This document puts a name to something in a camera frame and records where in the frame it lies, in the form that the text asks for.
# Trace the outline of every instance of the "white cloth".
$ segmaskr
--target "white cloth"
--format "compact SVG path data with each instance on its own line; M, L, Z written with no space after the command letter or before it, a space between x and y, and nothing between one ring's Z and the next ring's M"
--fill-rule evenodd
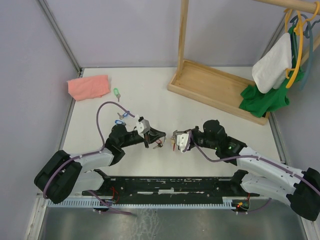
M283 34L270 51L252 68L252 76L263 94L273 87L278 89L286 78L286 69L292 68L290 34Z

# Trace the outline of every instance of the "blue clip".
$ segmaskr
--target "blue clip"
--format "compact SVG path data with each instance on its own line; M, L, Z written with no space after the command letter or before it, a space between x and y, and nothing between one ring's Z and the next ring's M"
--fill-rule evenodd
M130 111L128 111L128 112L125 111L122 116L126 117L126 116L128 116L128 113L130 113Z
M114 123L115 123L115 124L122 124L122 125L126 125L126 123L125 123L124 121L121 121L121 120L118 120L118 119L117 119L117 120L115 120L115 121L114 121Z

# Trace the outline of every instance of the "wooden rod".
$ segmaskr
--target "wooden rod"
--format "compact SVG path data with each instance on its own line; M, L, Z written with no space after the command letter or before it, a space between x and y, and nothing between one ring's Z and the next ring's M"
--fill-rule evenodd
M320 45L320 33L316 36L315 40L313 41L313 52L317 49L317 47L319 47L319 45ZM300 66L302 66L308 60L309 50L310 50L310 46L308 46L305 49L304 54L302 54Z
M181 0L179 46L178 46L178 66L176 69L176 78L177 79L180 77L180 75L182 73L182 68L183 68L183 64L184 64L188 5L189 5L189 0Z
M306 12L314 14L317 9L317 4L314 2L307 2L301 0L253 0L260 3L276 5L279 7L284 7L287 9L299 10L301 12Z

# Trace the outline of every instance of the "green clip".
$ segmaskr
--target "green clip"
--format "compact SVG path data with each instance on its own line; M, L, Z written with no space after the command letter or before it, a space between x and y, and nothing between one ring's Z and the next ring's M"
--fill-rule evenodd
M119 95L119 90L118 90L118 88L114 88L114 89L113 89L113 93L114 93L114 95L116 95L116 96Z

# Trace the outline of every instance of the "pink towel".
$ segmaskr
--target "pink towel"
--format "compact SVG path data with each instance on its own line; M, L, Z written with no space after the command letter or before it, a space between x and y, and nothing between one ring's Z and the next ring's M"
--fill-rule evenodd
M68 92L76 101L100 98L110 93L108 75L72 79L68 81Z

